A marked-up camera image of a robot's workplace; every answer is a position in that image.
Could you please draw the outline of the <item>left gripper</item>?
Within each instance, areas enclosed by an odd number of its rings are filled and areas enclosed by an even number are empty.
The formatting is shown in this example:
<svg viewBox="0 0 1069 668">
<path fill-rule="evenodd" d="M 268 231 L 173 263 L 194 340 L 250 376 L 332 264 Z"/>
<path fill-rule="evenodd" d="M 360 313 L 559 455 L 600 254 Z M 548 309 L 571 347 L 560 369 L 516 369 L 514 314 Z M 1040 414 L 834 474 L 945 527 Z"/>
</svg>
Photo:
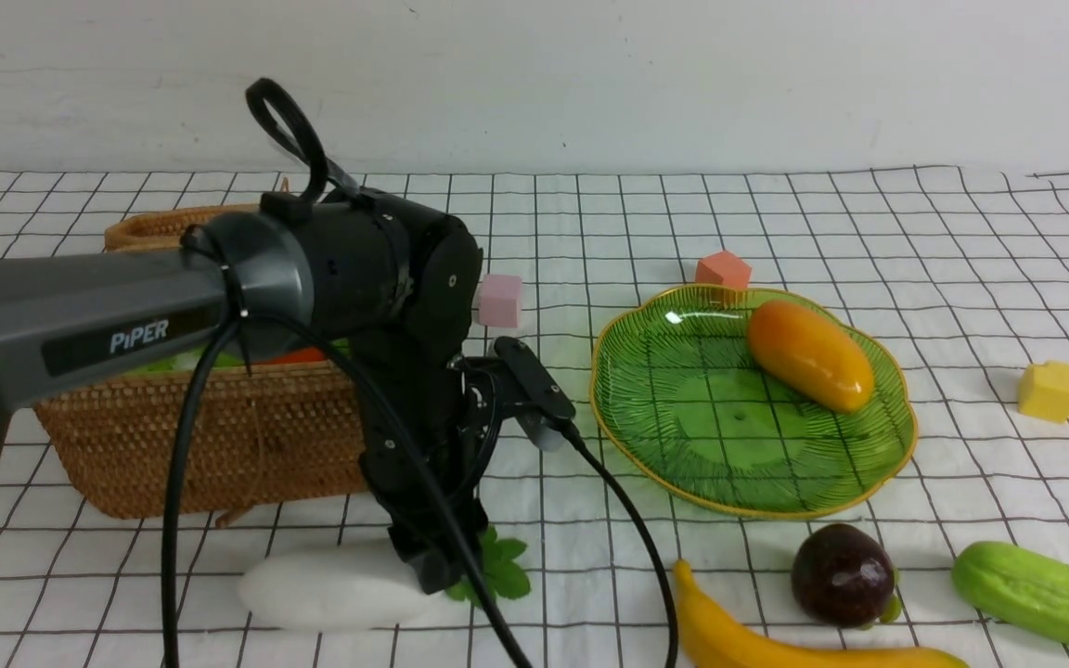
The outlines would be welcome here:
<svg viewBox="0 0 1069 668">
<path fill-rule="evenodd" d="M 362 371 L 362 473 L 389 513 L 389 537 L 425 595 L 461 582 L 455 527 L 483 566 L 489 516 L 474 486 L 486 411 L 451 367 L 468 325 L 373 325 L 348 333 Z"/>
</svg>

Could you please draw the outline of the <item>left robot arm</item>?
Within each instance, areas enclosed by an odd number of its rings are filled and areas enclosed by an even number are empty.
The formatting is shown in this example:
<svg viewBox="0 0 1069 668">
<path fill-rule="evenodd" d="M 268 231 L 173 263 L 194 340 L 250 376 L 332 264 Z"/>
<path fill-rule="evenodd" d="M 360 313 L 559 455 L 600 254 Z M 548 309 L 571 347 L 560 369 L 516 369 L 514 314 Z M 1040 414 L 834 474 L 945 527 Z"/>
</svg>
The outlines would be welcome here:
<svg viewBox="0 0 1069 668">
<path fill-rule="evenodd" d="M 175 250 L 0 261 L 0 453 L 14 413 L 202 351 L 179 419 L 171 502 L 215 356 L 266 361 L 348 343 L 370 492 L 399 558 L 434 593 L 483 582 L 472 499 L 486 448 L 454 369 L 483 251 L 458 217 L 370 189 L 266 193 L 186 232 Z"/>
</svg>

